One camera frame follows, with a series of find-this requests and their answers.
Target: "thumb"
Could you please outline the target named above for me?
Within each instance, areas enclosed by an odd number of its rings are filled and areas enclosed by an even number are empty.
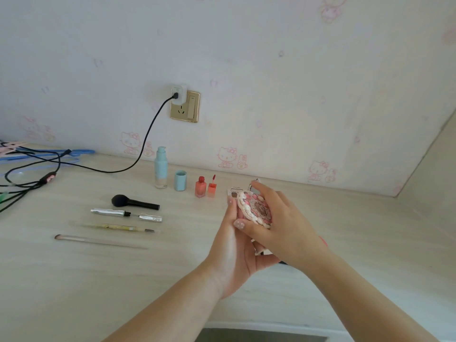
[[[234,221],[233,225],[242,230],[252,239],[258,241],[262,245],[268,244],[270,230],[266,229],[260,224],[253,223],[252,221],[246,219],[237,219]]]

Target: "person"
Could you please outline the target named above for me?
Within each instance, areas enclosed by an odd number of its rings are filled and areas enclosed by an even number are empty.
[[[282,192],[252,186],[268,202],[271,228],[237,219],[236,200],[228,197],[207,258],[104,342],[194,341],[219,300],[279,259],[310,278],[356,342],[437,341],[335,255]],[[266,248],[273,254],[256,255]]]

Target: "hello kitty wallpaper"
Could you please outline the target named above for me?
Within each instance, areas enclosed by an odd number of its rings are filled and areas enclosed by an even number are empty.
[[[1,4],[0,139],[396,196],[456,108],[456,0]]]

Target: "black cord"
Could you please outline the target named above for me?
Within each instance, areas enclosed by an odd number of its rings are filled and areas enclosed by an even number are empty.
[[[163,104],[161,105],[161,107],[158,109],[157,113],[155,114],[152,122],[151,122],[151,125],[149,126],[149,129],[147,130],[147,133],[145,135],[145,138],[144,138],[144,142],[143,142],[143,145],[141,147],[141,151],[140,151],[140,154],[138,156],[138,158],[136,159],[136,161],[134,161],[134,163],[132,165],[130,165],[129,167],[125,168],[125,169],[122,169],[122,170],[119,170],[119,171],[102,171],[100,169],[95,169],[95,168],[90,168],[90,167],[87,167],[87,166],[82,166],[82,165],[78,165],[78,164],[75,164],[75,163],[69,163],[69,162],[62,162],[61,161],[61,158],[65,155],[68,155],[71,150],[68,149],[66,151],[64,151],[61,155],[58,153],[58,152],[54,152],[54,151],[43,151],[43,150],[35,150],[35,149],[29,149],[29,148],[26,148],[24,146],[21,146],[20,148],[21,149],[25,149],[27,151],[20,151],[18,149],[16,149],[16,153],[21,153],[21,154],[24,154],[24,155],[27,155],[29,157],[34,157],[34,158],[37,158],[39,159],[39,161],[37,162],[32,162],[32,163],[29,163],[29,164],[26,164],[24,166],[20,166],[20,167],[16,167],[16,168],[13,168],[11,170],[9,170],[8,172],[5,173],[5,180],[8,181],[10,184],[13,184],[14,186],[16,187],[20,187],[20,188],[24,188],[23,190],[20,190],[20,191],[14,191],[14,192],[9,192],[9,194],[16,194],[16,195],[13,195],[3,201],[0,201],[0,204],[3,204],[7,201],[10,201],[14,198],[17,198],[16,200],[12,201],[10,204],[8,204],[6,207],[0,209],[0,212],[3,212],[4,210],[6,210],[7,208],[11,207],[13,204],[15,204],[16,202],[20,201],[20,199],[22,199],[28,192],[32,191],[32,190],[36,190],[37,188],[40,188],[42,187],[43,185],[47,184],[49,182],[50,179],[54,178],[55,175],[57,174],[57,172],[60,170],[60,166],[62,164],[66,164],[66,165],[69,165],[69,166],[76,166],[76,167],[80,167],[80,168],[85,168],[85,169],[89,169],[89,170],[92,170],[92,171],[97,171],[97,172],[100,172],[100,173],[107,173],[107,174],[113,174],[113,173],[120,173],[120,172],[123,172],[123,171],[127,171],[128,169],[130,168],[133,168],[136,163],[139,162],[140,158],[141,158],[141,155],[144,151],[144,147],[145,147],[145,142],[147,140],[147,137],[149,136],[149,132],[151,131],[151,128],[155,122],[155,120],[157,119],[157,116],[158,114],[160,113],[160,111],[162,111],[162,108],[165,106],[166,103],[168,103],[170,100],[172,99],[177,99],[179,97],[179,94],[176,92],[173,94],[172,97],[168,98],[167,100],[165,100],[163,102]],[[52,154],[55,154],[57,155],[57,157],[53,158],[53,159],[45,159],[45,158],[42,158],[42,157],[38,157],[38,156],[35,156],[33,155],[32,153],[34,152],[43,152],[43,153],[52,153]],[[31,181],[31,182],[27,182],[27,183],[24,183],[24,184],[16,184],[14,182],[12,182],[9,178],[8,178],[8,175],[17,170],[17,169],[21,169],[21,168],[25,168],[25,167],[28,167],[28,166],[32,166],[32,165],[35,165],[35,164],[38,164],[38,163],[42,163],[42,162],[52,162],[52,163],[58,163],[58,166],[57,166],[57,169],[55,170],[55,172],[50,172],[48,173],[46,176],[44,176],[43,178],[41,178],[40,180],[38,181]],[[9,187],[11,185],[0,185],[0,187]]]

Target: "white charger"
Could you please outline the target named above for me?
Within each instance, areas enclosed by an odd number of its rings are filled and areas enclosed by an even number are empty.
[[[171,89],[171,96],[176,92],[179,94],[179,97],[172,99],[171,103],[180,106],[187,101],[187,85],[174,85]]]

